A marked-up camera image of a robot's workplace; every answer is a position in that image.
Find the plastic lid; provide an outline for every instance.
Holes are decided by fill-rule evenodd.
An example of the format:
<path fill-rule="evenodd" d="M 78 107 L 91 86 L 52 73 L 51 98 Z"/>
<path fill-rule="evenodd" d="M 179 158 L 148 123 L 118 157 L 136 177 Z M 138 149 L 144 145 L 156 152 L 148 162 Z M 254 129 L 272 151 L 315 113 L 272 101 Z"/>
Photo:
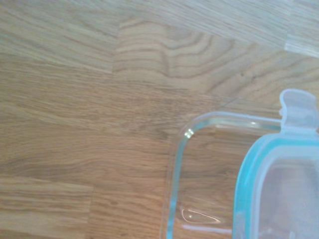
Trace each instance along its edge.
<path fill-rule="evenodd" d="M 313 239 L 319 235 L 319 114 L 316 98 L 280 95 L 281 132 L 258 139 L 240 168 L 234 239 Z"/>

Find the wooden surface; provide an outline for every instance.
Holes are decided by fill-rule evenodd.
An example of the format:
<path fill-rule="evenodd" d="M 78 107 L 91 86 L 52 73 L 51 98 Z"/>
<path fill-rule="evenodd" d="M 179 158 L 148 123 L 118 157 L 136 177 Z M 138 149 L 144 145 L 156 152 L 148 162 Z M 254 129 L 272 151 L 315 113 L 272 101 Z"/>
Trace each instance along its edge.
<path fill-rule="evenodd" d="M 319 95 L 318 15 L 311 0 L 0 0 L 0 238 L 158 238 L 181 127 L 257 114 L 287 87 Z"/>

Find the transparent container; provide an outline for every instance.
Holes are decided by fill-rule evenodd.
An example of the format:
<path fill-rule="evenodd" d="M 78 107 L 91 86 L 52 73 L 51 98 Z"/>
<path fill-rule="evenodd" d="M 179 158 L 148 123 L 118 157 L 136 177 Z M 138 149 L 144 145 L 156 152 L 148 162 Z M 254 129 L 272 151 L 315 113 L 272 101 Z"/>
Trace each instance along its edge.
<path fill-rule="evenodd" d="M 181 130 L 170 156 L 161 239 L 232 238 L 238 171 L 258 138 L 280 131 L 279 109 L 236 100 Z"/>
<path fill-rule="evenodd" d="M 162 239 L 319 238 L 317 100 L 287 89 L 280 101 L 282 117 L 279 107 L 235 101 L 182 129 Z"/>

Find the wood grain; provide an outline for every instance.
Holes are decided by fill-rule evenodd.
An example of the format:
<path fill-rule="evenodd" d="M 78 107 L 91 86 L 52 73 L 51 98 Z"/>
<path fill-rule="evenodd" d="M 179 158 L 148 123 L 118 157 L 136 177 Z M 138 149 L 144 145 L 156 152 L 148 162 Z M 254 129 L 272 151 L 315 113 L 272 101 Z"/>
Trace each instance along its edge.
<path fill-rule="evenodd" d="M 319 57 L 319 3 L 295 0 L 285 49 Z"/>
<path fill-rule="evenodd" d="M 8 238 L 12 238 L 8 230 L 58 239 L 84 238 L 92 187 L 0 176 L 0 191 L 0 230 L 6 230 Z"/>
<path fill-rule="evenodd" d="M 181 127 L 215 110 L 278 118 L 288 87 L 319 95 L 319 59 L 304 55 L 316 56 L 316 12 L 311 0 L 0 0 L 0 238 L 157 238 Z M 201 190 L 218 188 L 229 209 L 257 136 L 199 136 L 181 189 L 209 201 Z M 213 212 L 231 225 L 231 210 Z M 177 217 L 176 238 L 215 236 Z"/>
<path fill-rule="evenodd" d="M 111 72 L 118 19 L 107 10 L 5 1 L 0 6 L 0 52 Z"/>
<path fill-rule="evenodd" d="M 74 0 L 90 9 L 112 9 L 119 14 L 206 32 L 245 42 L 283 48 L 292 0 Z"/>
<path fill-rule="evenodd" d="M 97 190 L 87 239 L 158 238 L 162 195 Z"/>
<path fill-rule="evenodd" d="M 120 26 L 114 72 L 140 84 L 278 103 L 285 88 L 319 94 L 319 60 L 131 18 Z"/>

